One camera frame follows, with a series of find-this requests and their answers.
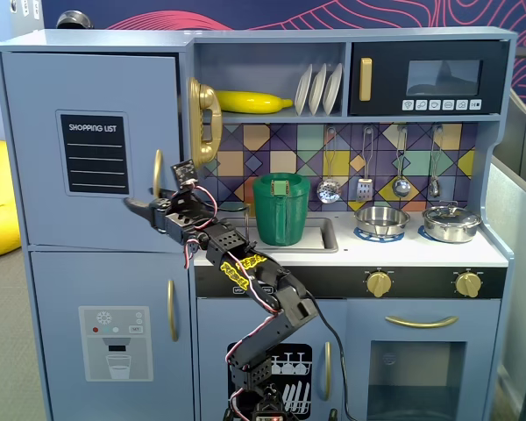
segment sink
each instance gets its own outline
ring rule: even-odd
[[[228,222],[245,235],[245,218],[227,218]],[[249,218],[249,240],[257,241],[257,248],[270,253],[335,253],[339,247],[328,218],[306,218],[302,239],[292,246],[271,246],[264,243],[257,232],[257,221]]]

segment stovetop burner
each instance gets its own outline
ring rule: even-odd
[[[444,243],[443,241],[440,241],[439,239],[433,239],[429,234],[427,234],[427,232],[424,230],[424,225],[421,225],[419,229],[417,230],[417,232],[424,239],[427,239],[429,241],[436,241],[437,243]]]
[[[354,235],[364,241],[370,241],[371,243],[393,243],[394,241],[402,239],[405,233],[402,232],[401,234],[394,235],[394,237],[378,237],[370,232],[364,232],[360,228],[355,228]]]

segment green jug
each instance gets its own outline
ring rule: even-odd
[[[302,238],[308,215],[309,180],[272,173],[253,182],[257,231],[271,246],[291,246]]]

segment geometric backsplash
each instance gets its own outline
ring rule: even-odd
[[[326,128],[337,130],[337,151],[333,153],[333,139]],[[309,209],[311,211],[355,211],[363,206],[392,206],[406,211],[424,211],[440,200],[455,200],[465,206],[472,175],[473,154],[477,124],[443,125],[443,153],[437,164],[441,196],[428,195],[430,182],[431,124],[408,124],[407,154],[403,175],[412,185],[411,193],[399,199],[392,192],[397,176],[397,125],[382,124],[373,127],[374,153],[369,177],[374,183],[371,202],[356,201],[359,178],[364,175],[362,133],[364,125],[226,125],[217,158],[201,170],[205,177],[201,184],[224,207],[232,208],[238,202],[253,203],[252,185],[259,175],[269,172],[288,172],[309,178]],[[324,159],[325,144],[330,156],[331,176],[342,187],[341,199],[323,204],[316,188],[323,175],[327,175]]]

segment play kitchen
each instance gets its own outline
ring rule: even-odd
[[[172,166],[191,159],[218,216],[305,285],[345,350],[346,379],[319,318],[274,348],[285,407],[488,421],[514,260],[484,208],[515,40],[467,27],[1,44],[48,418],[210,421],[229,404],[224,356],[266,313],[122,205],[171,197]],[[242,203],[255,214],[224,214]],[[249,417],[257,399],[234,401]]]

